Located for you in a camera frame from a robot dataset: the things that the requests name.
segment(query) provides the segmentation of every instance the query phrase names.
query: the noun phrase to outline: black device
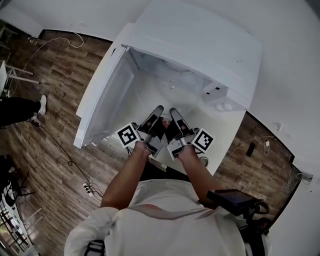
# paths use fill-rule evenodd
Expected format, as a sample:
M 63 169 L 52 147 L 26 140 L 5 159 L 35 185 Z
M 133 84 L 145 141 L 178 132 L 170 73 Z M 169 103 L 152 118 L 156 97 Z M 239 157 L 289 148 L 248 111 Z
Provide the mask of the black device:
M 253 217 L 268 214 L 268 205 L 237 189 L 209 190 L 206 197 L 234 216 L 243 215 L 246 225 L 238 227 L 243 241 L 250 245 L 253 256 L 265 256 L 262 234 L 268 234 L 272 222 L 268 218 Z
M 246 152 L 246 155 L 248 157 L 251 157 L 252 153 L 254 152 L 255 150 L 255 147 L 256 147 L 256 144 L 254 144 L 253 142 L 250 143 L 250 146 L 248 148 L 248 151 Z
M 266 203 L 237 189 L 209 190 L 206 197 L 234 216 L 243 215 L 245 219 L 269 213 Z

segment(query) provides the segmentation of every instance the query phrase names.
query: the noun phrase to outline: white sneaker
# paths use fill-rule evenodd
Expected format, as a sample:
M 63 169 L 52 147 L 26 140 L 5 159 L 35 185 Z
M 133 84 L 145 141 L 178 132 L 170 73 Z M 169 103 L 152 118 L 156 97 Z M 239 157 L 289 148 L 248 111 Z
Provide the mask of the white sneaker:
M 41 104 L 41 107 L 38 113 L 40 115 L 44 115 L 46 113 L 46 104 L 47 104 L 47 97 L 45 95 L 41 96 L 40 104 Z
M 33 117 L 31 117 L 31 121 L 35 121 L 38 124 L 40 124 L 40 121 L 38 119 L 38 113 L 33 113 Z

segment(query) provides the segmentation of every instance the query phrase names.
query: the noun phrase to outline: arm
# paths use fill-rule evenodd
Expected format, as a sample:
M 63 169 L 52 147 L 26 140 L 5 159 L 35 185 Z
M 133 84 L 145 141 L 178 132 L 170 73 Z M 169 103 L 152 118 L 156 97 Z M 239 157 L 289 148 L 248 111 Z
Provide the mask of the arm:
M 193 146 L 185 146 L 177 158 L 181 161 L 183 168 L 190 179 L 196 195 L 201 203 L 212 203 L 207 199 L 209 190 L 223 190 L 224 188 L 210 174 L 204 164 L 197 156 Z
M 129 206 L 150 154 L 144 142 L 135 144 L 128 160 L 106 188 L 100 207 L 121 210 Z

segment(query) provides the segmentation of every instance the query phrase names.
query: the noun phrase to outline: wire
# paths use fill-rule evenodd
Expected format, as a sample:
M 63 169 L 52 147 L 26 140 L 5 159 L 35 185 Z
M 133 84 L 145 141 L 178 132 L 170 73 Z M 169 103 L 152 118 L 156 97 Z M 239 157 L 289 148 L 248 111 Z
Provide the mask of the wire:
M 258 138 L 250 138 L 250 139 L 247 139 L 246 141 L 242 142 L 239 146 L 237 146 L 237 147 L 234 149 L 234 151 L 232 151 L 232 153 L 231 153 L 230 155 L 224 157 L 223 159 L 226 159 L 226 158 L 231 157 L 231 156 L 234 154 L 234 152 L 235 152 L 238 148 L 240 148 L 243 144 L 245 144 L 246 142 L 252 141 L 252 140 L 256 140 L 256 139 L 261 139 L 261 138 L 265 138 L 264 141 L 263 141 L 263 146 L 264 146 L 264 154 L 267 156 L 267 155 L 269 155 L 270 146 L 268 146 L 268 147 L 266 146 L 266 140 L 267 140 L 267 138 L 273 138 L 274 140 L 276 140 L 276 138 L 274 138 L 274 137 L 277 136 L 277 134 L 278 134 L 278 133 L 276 133 L 276 134 L 273 135 L 273 136 L 261 136 L 261 137 L 258 137 Z
M 95 200 L 97 200 L 98 202 L 101 203 L 101 200 L 99 200 L 98 198 L 96 198 L 94 195 L 92 196 Z
M 132 152 L 130 151 L 130 149 L 128 147 L 126 147 L 125 149 L 126 149 L 126 152 L 128 153 L 128 157 L 130 157 Z
M 82 173 L 82 175 L 84 176 L 84 178 L 86 179 L 87 183 L 88 183 L 88 188 L 91 188 L 91 190 L 93 190 L 92 193 L 97 193 L 99 197 L 103 197 L 103 193 L 101 192 L 101 190 L 99 189 L 98 185 L 96 183 L 93 183 L 92 179 L 87 176 L 81 169 L 80 167 L 72 160 L 71 156 L 65 151 L 65 149 L 59 144 L 58 141 L 56 141 L 56 139 L 51 135 L 51 133 L 49 131 L 47 131 L 47 129 L 45 129 L 43 126 L 39 125 L 36 121 L 26 121 L 28 123 L 31 123 L 32 125 L 36 126 L 36 127 L 40 127 L 42 128 L 44 131 L 46 131 L 47 134 L 49 134 L 49 136 L 51 137 L 51 139 L 59 146 L 59 148 L 65 153 L 65 155 L 69 158 L 70 161 L 68 161 L 68 165 L 69 166 L 73 166 L 75 165 L 78 170 Z
M 311 175 L 307 175 L 300 172 L 298 169 L 295 168 L 295 166 L 290 164 L 287 164 L 284 167 L 284 170 L 283 170 L 284 174 L 286 174 L 287 167 L 289 167 L 288 178 L 285 183 L 285 190 L 287 194 L 289 194 L 292 190 L 294 190 L 301 181 L 305 184 L 310 184 L 312 180 Z
M 25 64 L 24 67 L 23 67 L 23 70 L 26 70 L 26 67 L 27 67 L 29 61 L 37 54 L 37 52 L 39 52 L 39 50 L 40 50 L 42 47 L 44 47 L 47 43 L 50 43 L 50 42 L 53 41 L 53 40 L 65 39 L 65 40 L 68 41 L 68 43 L 69 43 L 70 46 L 72 46 L 72 47 L 74 47 L 74 48 L 76 48 L 76 49 L 77 49 L 77 48 L 80 48 L 81 46 L 83 46 L 83 45 L 85 44 L 85 41 L 83 40 L 83 38 L 82 38 L 78 33 L 76 33 L 76 32 L 73 32 L 73 33 L 75 33 L 77 36 L 80 37 L 80 39 L 81 39 L 81 41 L 82 41 L 82 44 L 80 44 L 79 46 L 75 46 L 75 45 L 73 45 L 73 44 L 69 41 L 69 39 L 67 39 L 67 38 L 65 38 L 65 37 L 57 37 L 57 38 L 51 39 L 51 40 L 49 40 L 49 41 L 46 41 L 46 42 L 45 42 L 43 45 L 41 45 L 41 46 L 38 48 L 38 50 L 36 50 L 35 53 L 32 54 L 32 56 L 28 59 L 28 61 L 26 62 L 26 64 Z M 19 84 L 19 80 L 17 80 L 17 82 L 16 82 L 16 87 L 15 87 L 13 93 L 8 96 L 9 98 L 11 98 L 12 95 L 14 95 L 14 93 L 16 92 L 16 89 L 18 88 L 18 84 Z

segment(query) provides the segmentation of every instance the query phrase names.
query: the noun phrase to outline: power strip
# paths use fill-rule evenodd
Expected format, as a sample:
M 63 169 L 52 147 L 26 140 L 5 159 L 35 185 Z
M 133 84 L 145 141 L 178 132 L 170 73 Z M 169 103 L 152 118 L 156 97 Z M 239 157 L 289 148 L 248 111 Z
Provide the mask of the power strip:
M 89 187 L 89 184 L 87 182 L 85 182 L 82 185 L 83 185 L 85 191 L 88 193 L 88 195 L 90 197 L 93 197 L 94 196 L 94 192 L 92 191 L 91 187 Z

